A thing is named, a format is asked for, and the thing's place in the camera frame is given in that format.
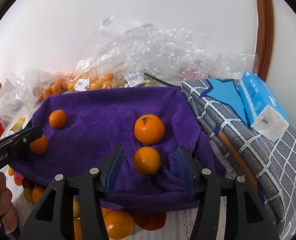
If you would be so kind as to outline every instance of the brown stripe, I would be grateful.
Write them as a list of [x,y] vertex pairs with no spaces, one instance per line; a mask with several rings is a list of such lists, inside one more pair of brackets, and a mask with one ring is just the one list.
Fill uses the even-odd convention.
[[265,81],[268,75],[274,36],[274,15],[272,0],[257,0],[258,32],[256,54],[258,76]]
[[227,136],[223,133],[223,131],[219,131],[218,134],[219,140],[222,142],[224,147],[229,151],[231,157],[234,159],[238,167],[240,168],[241,172],[244,174],[246,179],[248,180],[249,184],[253,188],[256,194],[258,194],[257,184],[258,181],[256,176],[253,174],[252,170],[246,164],[240,153],[235,149],[231,141],[227,138]]

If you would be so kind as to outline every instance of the white wall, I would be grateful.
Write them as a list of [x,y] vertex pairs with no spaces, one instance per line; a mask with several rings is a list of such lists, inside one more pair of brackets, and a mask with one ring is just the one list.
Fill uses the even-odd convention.
[[267,84],[296,129],[296,15],[284,0],[273,0],[275,37]]
[[[0,82],[28,67],[71,70],[106,16],[208,34],[207,54],[255,50],[256,0],[17,0],[0,22]],[[93,45],[101,43],[95,33]]]

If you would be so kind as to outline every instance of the price tag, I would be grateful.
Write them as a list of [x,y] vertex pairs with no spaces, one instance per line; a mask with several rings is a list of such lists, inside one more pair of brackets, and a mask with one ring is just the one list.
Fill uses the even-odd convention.
[[150,83],[148,78],[144,76],[144,73],[141,73],[141,72],[137,72],[135,74],[129,74],[125,76],[125,79],[128,82],[129,87],[131,88],[138,86],[140,84]]
[[75,85],[76,91],[87,91],[89,86],[89,79],[79,79]]

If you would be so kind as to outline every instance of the human hand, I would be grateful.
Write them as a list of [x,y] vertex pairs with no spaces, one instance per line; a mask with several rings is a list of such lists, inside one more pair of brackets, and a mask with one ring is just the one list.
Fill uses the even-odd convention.
[[6,176],[0,172],[0,216],[8,234],[17,227],[17,214],[11,199],[12,193],[6,188]]

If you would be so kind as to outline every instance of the wooden trim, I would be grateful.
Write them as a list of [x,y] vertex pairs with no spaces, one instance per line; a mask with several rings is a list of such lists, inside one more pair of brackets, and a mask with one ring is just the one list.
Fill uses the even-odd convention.
[[274,37],[274,14],[272,0],[257,0],[258,32],[256,54],[258,76],[265,81],[268,75]]

